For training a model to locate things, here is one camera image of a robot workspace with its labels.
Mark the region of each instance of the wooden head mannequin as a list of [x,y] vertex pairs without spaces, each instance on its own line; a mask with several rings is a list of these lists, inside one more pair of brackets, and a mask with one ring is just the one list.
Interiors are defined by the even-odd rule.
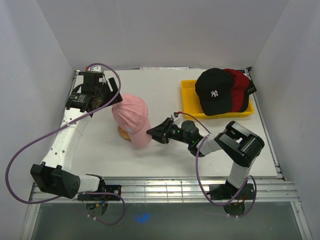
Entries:
[[128,133],[125,130],[123,130],[119,125],[118,125],[118,133],[119,133],[120,137],[122,137],[124,140],[131,142]]

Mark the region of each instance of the ny logo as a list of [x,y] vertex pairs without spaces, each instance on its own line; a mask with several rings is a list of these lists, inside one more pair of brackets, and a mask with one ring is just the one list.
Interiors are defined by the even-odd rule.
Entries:
[[211,92],[211,97],[213,98],[213,97],[218,97],[219,95],[218,95],[218,91],[217,90],[214,90],[214,91],[212,91]]

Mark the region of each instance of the white wall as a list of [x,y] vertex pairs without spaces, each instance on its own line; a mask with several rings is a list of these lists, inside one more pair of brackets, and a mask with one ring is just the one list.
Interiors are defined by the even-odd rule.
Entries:
[[290,0],[253,67],[283,175],[320,239],[320,3]]
[[[35,0],[0,0],[0,239],[19,239],[27,205],[7,191],[5,170],[23,145],[55,129],[73,71]],[[51,139],[18,157],[10,172],[16,193],[28,199],[32,163],[40,163]]]
[[252,66],[289,0],[37,0],[74,69]]

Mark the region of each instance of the baseball cap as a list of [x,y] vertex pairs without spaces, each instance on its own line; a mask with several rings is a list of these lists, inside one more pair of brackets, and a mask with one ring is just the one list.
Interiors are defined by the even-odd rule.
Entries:
[[152,136],[147,134],[151,129],[148,119],[148,106],[140,97],[123,94],[123,100],[112,106],[112,114],[118,125],[128,133],[136,148],[143,148],[150,143]]
[[255,85],[247,76],[229,68],[208,69],[195,83],[195,92],[207,116],[246,111],[249,95],[256,91]]

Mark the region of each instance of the glass panel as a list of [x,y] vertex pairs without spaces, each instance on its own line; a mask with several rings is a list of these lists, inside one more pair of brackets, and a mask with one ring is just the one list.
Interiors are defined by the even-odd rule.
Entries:
[[[107,226],[79,213],[86,213],[85,203],[44,203],[32,239],[302,239],[290,202],[257,202],[252,211],[240,219],[210,215],[225,212],[209,203],[136,203],[126,206],[123,221]],[[101,218],[116,221],[121,211],[121,204],[111,203]]]

